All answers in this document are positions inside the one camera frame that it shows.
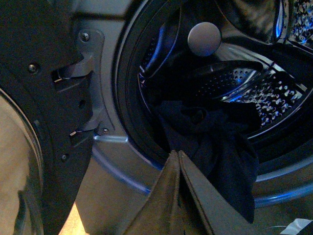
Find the dark clothing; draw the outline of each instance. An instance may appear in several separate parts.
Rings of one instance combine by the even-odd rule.
[[[186,107],[181,101],[164,101],[156,112],[171,150],[184,151],[224,199],[252,223],[252,186],[257,177],[258,158],[241,134],[250,126],[238,123],[240,115],[236,112],[225,114],[224,104],[220,107],[207,111],[202,107]],[[249,114],[253,116],[256,111],[253,106],[245,107],[240,112],[245,112],[242,115],[248,120]]]

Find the floor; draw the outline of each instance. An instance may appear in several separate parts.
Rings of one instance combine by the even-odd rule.
[[[59,235],[89,235],[85,232],[76,204],[73,205],[67,221]]]

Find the screw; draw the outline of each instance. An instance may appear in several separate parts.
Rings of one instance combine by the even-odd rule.
[[[81,35],[81,40],[82,40],[84,43],[88,42],[88,41],[89,41],[89,34],[87,34],[87,33],[82,33],[82,35]]]
[[[28,66],[28,71],[29,71],[31,74],[37,73],[38,70],[39,70],[39,65],[37,65],[37,64],[30,64],[30,65]]]
[[[61,157],[61,161],[62,162],[66,162],[68,159],[68,154],[64,154],[62,157]]]

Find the cloth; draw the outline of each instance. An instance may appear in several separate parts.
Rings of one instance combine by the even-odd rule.
[[[172,151],[124,235],[261,235],[182,151]]]
[[[207,111],[181,101],[164,101],[155,111],[171,150],[184,151],[223,198],[252,223],[252,187],[259,163],[241,134],[247,125],[232,122],[223,109]]]

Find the washing machine door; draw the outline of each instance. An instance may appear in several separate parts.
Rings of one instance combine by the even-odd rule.
[[[0,3],[3,235],[58,234],[89,164],[90,70],[63,76],[83,58],[63,16],[45,0]]]

